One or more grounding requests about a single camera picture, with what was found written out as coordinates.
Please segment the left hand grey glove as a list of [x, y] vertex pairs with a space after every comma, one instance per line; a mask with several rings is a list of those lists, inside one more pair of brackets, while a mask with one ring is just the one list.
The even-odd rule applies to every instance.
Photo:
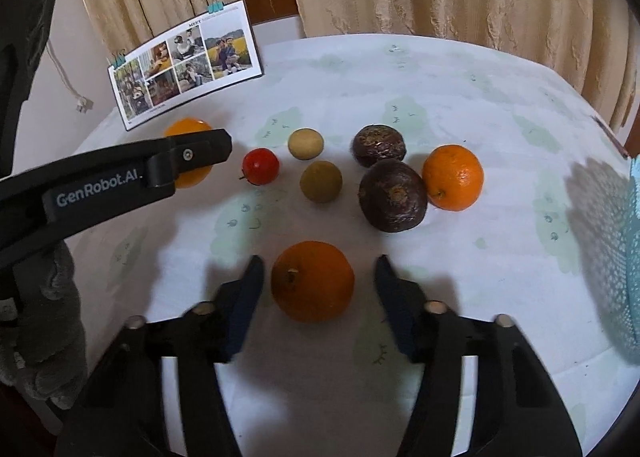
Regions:
[[88, 377], [75, 265], [57, 243], [1, 272], [1, 382], [69, 409]]

